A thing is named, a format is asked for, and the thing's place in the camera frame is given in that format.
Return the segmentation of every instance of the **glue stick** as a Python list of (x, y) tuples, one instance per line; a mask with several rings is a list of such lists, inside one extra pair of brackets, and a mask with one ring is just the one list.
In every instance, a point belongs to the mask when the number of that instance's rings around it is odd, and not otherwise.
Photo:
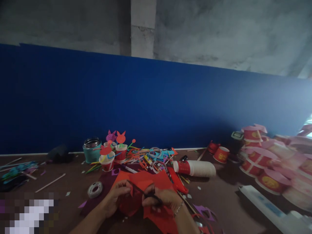
[(150, 158), (147, 155), (144, 155), (145, 160), (149, 163), (149, 165), (152, 165), (152, 161), (150, 160)]

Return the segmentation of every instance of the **hand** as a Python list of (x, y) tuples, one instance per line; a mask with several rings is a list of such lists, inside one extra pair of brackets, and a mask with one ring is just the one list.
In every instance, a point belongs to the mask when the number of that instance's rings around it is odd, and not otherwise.
[(111, 217), (117, 210), (122, 196), (129, 195), (131, 185), (127, 180), (119, 181), (115, 187), (101, 201), (100, 207), (104, 210), (105, 218)]
[[(179, 197), (179, 195), (171, 190), (171, 189), (159, 189), (156, 188), (154, 184), (151, 184), (147, 187), (147, 189), (144, 191), (145, 194), (148, 193), (154, 193), (155, 196), (160, 198), (163, 202), (163, 204), (172, 210), (176, 210), (176, 207), (179, 207), (179, 205), (182, 202), (182, 199)], [(158, 203), (158, 201), (152, 197), (145, 198), (144, 195), (142, 196), (142, 206), (155, 206)]]

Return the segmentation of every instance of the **purple paper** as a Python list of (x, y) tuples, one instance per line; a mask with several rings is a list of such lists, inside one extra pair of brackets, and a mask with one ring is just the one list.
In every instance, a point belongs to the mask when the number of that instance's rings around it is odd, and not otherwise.
[(82, 203), (80, 206), (78, 206), (78, 208), (83, 208), (85, 206), (85, 204), (87, 203), (87, 201), (85, 201), (84, 203)]
[[(212, 212), (211, 210), (209, 210), (207, 207), (203, 207), (203, 206), (196, 206), (193, 204), (193, 206), (195, 207), (196, 210), (198, 210), (198, 212), (204, 216), (207, 220), (209, 221), (214, 221), (215, 222), (215, 219), (213, 218), (212, 214), (216, 217), (215, 213)], [(205, 215), (203, 215), (203, 211), (208, 211), (209, 213), (209, 218), (207, 218)]]
[(113, 169), (113, 170), (111, 171), (111, 175), (112, 175), (112, 176), (116, 176), (116, 175), (118, 175), (118, 174), (119, 174), (119, 172), (120, 172), (120, 168)]

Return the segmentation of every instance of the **scissors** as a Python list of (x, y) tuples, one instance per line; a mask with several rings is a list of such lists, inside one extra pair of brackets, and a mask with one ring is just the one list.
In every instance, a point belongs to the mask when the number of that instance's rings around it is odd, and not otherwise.
[(140, 191), (143, 195), (144, 195), (144, 197), (145, 198), (148, 198), (148, 197), (152, 197), (152, 198), (154, 198), (154, 199), (156, 199), (157, 201), (158, 201), (158, 203), (156, 204), (156, 206), (162, 206), (162, 200), (159, 198), (159, 197), (157, 197), (153, 192), (150, 192), (150, 193), (148, 193), (148, 194), (146, 194), (142, 189), (140, 189), (138, 186), (136, 186), (134, 183), (132, 183), (130, 180), (127, 180), (127, 182), (129, 183), (129, 184), (131, 184), (135, 189), (137, 189), (138, 191)]

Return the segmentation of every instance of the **bracelet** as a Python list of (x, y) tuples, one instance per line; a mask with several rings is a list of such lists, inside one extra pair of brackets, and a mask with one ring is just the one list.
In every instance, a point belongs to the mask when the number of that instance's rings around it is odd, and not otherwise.
[(184, 202), (182, 201), (181, 204), (179, 205), (179, 207), (177, 208), (175, 214), (173, 215), (173, 217), (175, 217), (177, 215), (177, 213), (179, 213), (179, 210), (181, 209), (181, 207), (184, 205)]

